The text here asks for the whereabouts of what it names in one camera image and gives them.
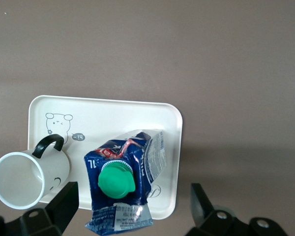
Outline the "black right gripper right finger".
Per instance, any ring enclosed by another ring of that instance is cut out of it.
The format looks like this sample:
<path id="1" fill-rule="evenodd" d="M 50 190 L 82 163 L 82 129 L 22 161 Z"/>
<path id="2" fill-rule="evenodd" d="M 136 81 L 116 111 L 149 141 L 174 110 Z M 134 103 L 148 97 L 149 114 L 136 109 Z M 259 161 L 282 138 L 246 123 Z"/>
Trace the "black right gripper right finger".
<path id="1" fill-rule="evenodd" d="M 191 184 L 191 213 L 195 222 L 188 236 L 286 236 L 275 221 L 254 217 L 246 224 L 229 209 L 214 207 L 199 183 Z"/>

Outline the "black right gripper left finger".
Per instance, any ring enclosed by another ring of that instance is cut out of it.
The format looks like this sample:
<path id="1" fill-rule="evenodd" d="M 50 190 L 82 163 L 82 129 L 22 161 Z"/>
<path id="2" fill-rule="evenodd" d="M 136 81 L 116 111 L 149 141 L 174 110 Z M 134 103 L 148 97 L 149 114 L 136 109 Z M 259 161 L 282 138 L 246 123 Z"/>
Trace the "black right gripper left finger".
<path id="1" fill-rule="evenodd" d="M 77 210 L 78 183 L 68 182 L 46 206 L 7 223 L 0 216 L 0 236 L 61 236 Z"/>

